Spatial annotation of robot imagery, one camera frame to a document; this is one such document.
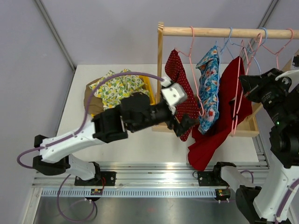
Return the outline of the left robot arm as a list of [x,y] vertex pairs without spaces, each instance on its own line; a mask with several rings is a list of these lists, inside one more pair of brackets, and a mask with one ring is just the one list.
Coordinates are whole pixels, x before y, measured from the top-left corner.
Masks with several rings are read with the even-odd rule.
[[126,139],[128,132],[134,133],[163,122],[178,137],[195,124],[195,120],[187,114],[179,121],[166,100],[151,105],[147,95],[134,93],[121,100],[115,108],[94,116],[76,131],[52,139],[36,136],[40,154],[33,158],[32,167],[47,176],[67,173],[90,185],[97,185],[101,181],[99,164],[80,160],[73,155],[74,152]]

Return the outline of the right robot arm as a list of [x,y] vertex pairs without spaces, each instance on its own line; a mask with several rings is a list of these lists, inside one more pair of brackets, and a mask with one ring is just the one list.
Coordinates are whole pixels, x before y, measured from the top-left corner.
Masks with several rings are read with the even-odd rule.
[[244,96],[261,103],[273,122],[272,165],[262,187],[249,182],[233,163],[218,162],[212,180],[235,192],[237,208],[251,224],[288,224],[287,212],[299,189],[299,87],[289,90],[298,70],[278,69],[240,76]]

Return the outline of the pink hanger of tan skirt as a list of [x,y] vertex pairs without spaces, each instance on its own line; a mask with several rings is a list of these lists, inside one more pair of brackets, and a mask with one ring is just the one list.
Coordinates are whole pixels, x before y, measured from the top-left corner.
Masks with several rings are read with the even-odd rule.
[[289,30],[291,32],[291,37],[288,40],[288,42],[286,42],[283,47],[281,47],[277,52],[273,52],[272,50],[270,50],[268,47],[265,46],[265,42],[266,40],[263,41],[263,43],[261,44],[261,46],[263,48],[265,48],[268,52],[270,52],[271,54],[275,55],[275,59],[276,59],[276,67],[277,69],[279,69],[279,54],[285,49],[285,47],[293,40],[294,38],[294,30],[292,28],[287,28],[287,30]]

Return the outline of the yellow plastic tray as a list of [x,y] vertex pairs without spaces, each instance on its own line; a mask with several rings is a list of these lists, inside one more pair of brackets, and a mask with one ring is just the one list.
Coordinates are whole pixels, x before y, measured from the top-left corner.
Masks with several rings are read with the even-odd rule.
[[154,92],[152,90],[152,86],[151,86],[149,77],[139,76],[139,78],[144,82],[143,88],[149,92],[150,104],[154,105],[156,103],[155,102],[155,96],[154,96]]

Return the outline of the blue floral skirt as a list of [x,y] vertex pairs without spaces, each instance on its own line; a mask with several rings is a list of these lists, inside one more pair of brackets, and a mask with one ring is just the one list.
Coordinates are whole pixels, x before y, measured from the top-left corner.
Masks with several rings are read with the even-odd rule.
[[199,117],[199,132],[204,135],[219,118],[219,54],[217,46],[213,46],[197,63],[200,70],[199,97],[204,109],[203,116]]

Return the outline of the pink hanger of red skirt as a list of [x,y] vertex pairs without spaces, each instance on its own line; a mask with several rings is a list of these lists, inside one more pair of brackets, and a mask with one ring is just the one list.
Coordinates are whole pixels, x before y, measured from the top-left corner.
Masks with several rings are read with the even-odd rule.
[[259,49],[262,43],[263,35],[258,33],[257,36],[253,39],[254,43],[257,43],[257,47],[254,48],[251,41],[249,41],[249,47],[245,46],[244,40],[240,43],[240,54],[238,61],[238,70],[237,70],[237,81],[236,81],[236,91],[235,91],[235,102],[231,126],[231,136],[235,136],[238,122],[241,120],[240,110],[242,106],[242,101],[245,96],[242,89],[241,78],[246,77],[249,73],[250,66],[252,61],[254,61],[257,50]]

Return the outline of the plain red skirt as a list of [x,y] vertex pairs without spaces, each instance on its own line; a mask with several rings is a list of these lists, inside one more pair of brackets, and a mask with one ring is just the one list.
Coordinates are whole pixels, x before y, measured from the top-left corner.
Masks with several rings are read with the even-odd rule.
[[237,80],[237,75],[244,74],[242,58],[233,59],[220,78],[219,118],[204,135],[199,132],[198,126],[193,127],[192,137],[195,139],[195,143],[188,147],[188,161],[195,170],[205,170],[216,149],[231,133],[234,109],[239,110],[237,113],[238,124],[252,114],[251,102],[241,96],[242,87]]

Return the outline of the blue hanger of lemon skirt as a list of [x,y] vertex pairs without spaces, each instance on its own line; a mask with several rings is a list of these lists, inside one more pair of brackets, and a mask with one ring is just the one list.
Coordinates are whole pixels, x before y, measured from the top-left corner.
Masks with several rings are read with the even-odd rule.
[[265,42],[268,40],[268,31],[265,27],[260,27],[258,34],[252,38],[249,43],[249,56],[254,62],[256,69],[252,69],[252,74],[262,74],[262,49],[264,48]]

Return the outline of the lemon print skirt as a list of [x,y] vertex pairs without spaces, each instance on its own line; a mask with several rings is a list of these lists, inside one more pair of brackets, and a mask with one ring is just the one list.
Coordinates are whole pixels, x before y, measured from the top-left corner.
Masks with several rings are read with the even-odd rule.
[[143,88],[144,82],[138,75],[126,75],[113,78],[105,82],[94,93],[94,96],[101,98],[104,110],[114,108],[121,100],[140,92],[149,96],[149,92]]

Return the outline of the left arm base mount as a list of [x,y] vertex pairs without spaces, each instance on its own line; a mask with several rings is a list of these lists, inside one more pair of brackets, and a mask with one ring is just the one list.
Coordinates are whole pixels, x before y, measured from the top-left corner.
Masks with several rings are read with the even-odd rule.
[[91,189],[91,196],[95,197],[86,197],[87,200],[93,202],[99,200],[103,195],[104,188],[106,186],[115,186],[116,172],[115,171],[101,171],[99,164],[93,162],[95,166],[95,177],[90,180],[82,180],[76,176],[74,185],[75,186],[100,186],[100,188]]

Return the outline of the red polka dot skirt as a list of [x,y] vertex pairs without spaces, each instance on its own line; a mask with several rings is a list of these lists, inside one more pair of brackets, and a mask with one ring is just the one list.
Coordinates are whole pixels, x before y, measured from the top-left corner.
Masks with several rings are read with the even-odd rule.
[[188,116],[191,119],[199,117],[199,106],[192,88],[186,77],[186,72],[178,55],[177,50],[172,50],[165,64],[165,73],[174,82],[180,94],[180,101],[176,105],[176,118],[179,123],[186,121]]

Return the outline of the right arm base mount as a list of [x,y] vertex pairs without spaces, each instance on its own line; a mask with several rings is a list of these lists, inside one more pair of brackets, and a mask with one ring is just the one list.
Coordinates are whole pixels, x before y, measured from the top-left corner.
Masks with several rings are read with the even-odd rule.
[[192,175],[194,175],[194,173],[197,174],[196,179],[198,180],[199,186],[202,187],[220,186],[220,189],[215,190],[215,195],[216,195],[215,200],[218,203],[230,202],[230,197],[231,197],[230,185],[221,178],[221,169],[226,166],[236,168],[236,165],[231,162],[217,162],[214,165],[212,171],[194,171],[192,174]]

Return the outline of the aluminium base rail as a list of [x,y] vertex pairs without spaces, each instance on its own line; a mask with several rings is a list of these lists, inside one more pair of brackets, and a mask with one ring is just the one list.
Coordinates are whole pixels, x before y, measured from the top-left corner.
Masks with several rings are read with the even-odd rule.
[[61,197],[215,197],[226,185],[206,184],[206,178],[186,163],[100,163],[102,171],[112,172],[105,186],[76,186],[76,178],[66,174],[45,176],[36,173],[32,187],[42,196]]

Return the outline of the tan khaki skirt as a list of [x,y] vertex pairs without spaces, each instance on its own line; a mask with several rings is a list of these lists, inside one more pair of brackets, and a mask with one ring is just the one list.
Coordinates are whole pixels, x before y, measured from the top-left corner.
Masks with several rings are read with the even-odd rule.
[[[99,81],[99,78],[91,81],[85,87],[85,95],[84,95],[84,102],[83,102],[85,109],[86,109],[86,106],[87,106],[88,99],[89,99],[89,97],[92,93],[92,89],[89,86],[92,85],[92,84],[95,84],[98,81]],[[90,104],[89,104],[89,108],[88,108],[88,114],[95,116],[97,114],[102,113],[103,111],[104,111],[104,105],[103,105],[102,99],[97,98],[93,95],[91,100],[90,100]]]

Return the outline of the blue hanger of floral skirt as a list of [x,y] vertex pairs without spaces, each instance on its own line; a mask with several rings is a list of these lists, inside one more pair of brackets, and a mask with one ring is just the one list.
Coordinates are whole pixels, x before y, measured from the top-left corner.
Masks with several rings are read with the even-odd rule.
[[231,38],[232,32],[233,32],[233,28],[232,27],[230,27],[229,29],[230,29],[230,32],[229,32],[228,37],[226,39],[224,38],[224,44],[223,44],[223,46],[219,47],[219,51],[218,51],[219,64],[221,64],[222,55],[223,55],[223,53],[224,53],[225,50],[227,50],[229,52],[230,56],[232,58],[234,58],[232,52],[230,51],[230,49],[227,46],[227,44],[230,42],[230,38]]

